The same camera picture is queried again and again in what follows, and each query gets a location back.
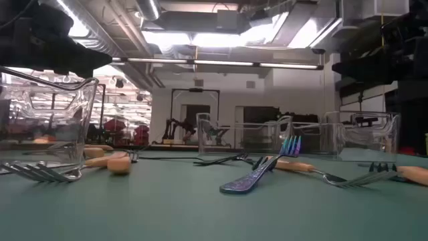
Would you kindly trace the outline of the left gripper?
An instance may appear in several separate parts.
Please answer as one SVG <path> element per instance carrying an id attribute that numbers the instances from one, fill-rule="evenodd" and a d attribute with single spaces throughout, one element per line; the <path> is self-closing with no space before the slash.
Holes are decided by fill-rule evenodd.
<path id="1" fill-rule="evenodd" d="M 1 4 L 1 65 L 53 69 L 55 74 L 92 78 L 112 57 L 74 43 L 73 19 L 45 3 Z"/>

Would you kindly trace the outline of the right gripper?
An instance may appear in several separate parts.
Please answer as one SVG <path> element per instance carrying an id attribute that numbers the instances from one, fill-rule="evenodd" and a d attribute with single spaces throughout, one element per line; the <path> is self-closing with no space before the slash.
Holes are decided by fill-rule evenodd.
<path id="1" fill-rule="evenodd" d="M 332 70 L 357 82 L 390 84 L 427 78 L 427 7 L 410 11 L 381 26 L 384 46 L 363 58 L 338 62 Z"/>

